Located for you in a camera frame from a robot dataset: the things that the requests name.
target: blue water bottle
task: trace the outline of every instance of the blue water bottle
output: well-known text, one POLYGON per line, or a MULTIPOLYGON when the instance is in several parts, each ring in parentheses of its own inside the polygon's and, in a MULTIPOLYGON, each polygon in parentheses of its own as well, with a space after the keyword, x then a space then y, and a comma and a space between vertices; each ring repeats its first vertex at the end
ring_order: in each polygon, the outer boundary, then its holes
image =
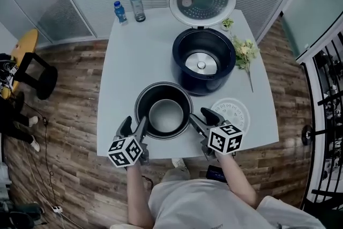
POLYGON ((117 15, 117 18, 119 19, 120 25, 124 26, 128 23, 124 7, 122 6, 122 4, 120 4, 120 1, 116 1, 114 3, 114 12, 117 15))

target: white t-shirt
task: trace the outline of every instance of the white t-shirt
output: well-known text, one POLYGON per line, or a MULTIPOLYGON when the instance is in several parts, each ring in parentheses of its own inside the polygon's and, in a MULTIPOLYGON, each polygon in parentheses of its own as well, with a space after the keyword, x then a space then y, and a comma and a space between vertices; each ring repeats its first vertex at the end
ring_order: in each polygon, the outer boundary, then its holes
POLYGON ((152 190, 149 207, 156 229, 325 228, 313 216, 273 197, 264 198, 255 210, 226 184, 213 180, 160 183, 152 190))

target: person's left arm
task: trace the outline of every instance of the person's left arm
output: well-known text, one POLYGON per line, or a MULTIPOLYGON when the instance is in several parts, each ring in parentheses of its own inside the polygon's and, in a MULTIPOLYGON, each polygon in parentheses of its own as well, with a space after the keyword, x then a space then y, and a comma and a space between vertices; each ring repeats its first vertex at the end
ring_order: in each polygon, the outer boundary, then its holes
POLYGON ((127 180, 129 224, 143 229, 152 229, 154 220, 148 206, 139 161, 135 165, 128 167, 127 180))

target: person's leg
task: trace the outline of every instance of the person's leg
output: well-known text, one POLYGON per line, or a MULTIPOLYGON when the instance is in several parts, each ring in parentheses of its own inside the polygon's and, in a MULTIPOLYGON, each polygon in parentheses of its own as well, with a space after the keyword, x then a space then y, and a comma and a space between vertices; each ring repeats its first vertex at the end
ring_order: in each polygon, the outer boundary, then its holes
POLYGON ((4 130, 4 134, 19 139, 21 141, 25 141, 29 143, 37 152, 40 151, 40 146, 35 140, 34 136, 19 130, 17 127, 14 126, 13 123, 6 127, 6 129, 4 130))
POLYGON ((15 113, 14 118, 15 121, 18 121, 20 124, 28 127, 32 127, 32 125, 35 125, 38 123, 38 117, 33 116, 28 118, 25 115, 22 115, 21 113, 15 113))
POLYGON ((169 170, 163 177, 161 182, 176 181, 176 180, 190 180, 191 176, 183 159, 172 159, 174 169, 169 170))

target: white table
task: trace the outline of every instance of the white table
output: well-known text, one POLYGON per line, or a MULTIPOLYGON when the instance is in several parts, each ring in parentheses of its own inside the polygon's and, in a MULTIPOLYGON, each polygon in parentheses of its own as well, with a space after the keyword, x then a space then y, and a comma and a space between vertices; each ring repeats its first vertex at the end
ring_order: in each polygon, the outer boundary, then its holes
MULTIPOLYGON (((135 129, 135 102, 145 87, 162 81, 175 83, 170 69, 173 42, 188 29, 169 8, 147 10, 142 23, 136 22, 131 13, 127 16, 128 25, 120 26, 117 21, 113 24, 103 65, 98 106, 99 156, 107 155, 118 126, 127 116, 132 117, 135 129)), ((234 10, 230 17, 234 20, 232 34, 255 43, 242 11, 234 10)), ((219 26, 212 28, 227 34, 219 26)), ((235 67, 222 88, 203 97, 191 97, 193 112, 202 118, 200 108, 210 108, 221 98, 236 98, 245 104, 250 129, 242 141, 242 150, 279 141, 272 92, 260 54, 251 64, 251 77, 254 93, 247 73, 235 67)), ((185 158, 203 155, 201 140, 190 125, 176 138, 158 140, 147 136, 144 143, 151 159, 185 158)))

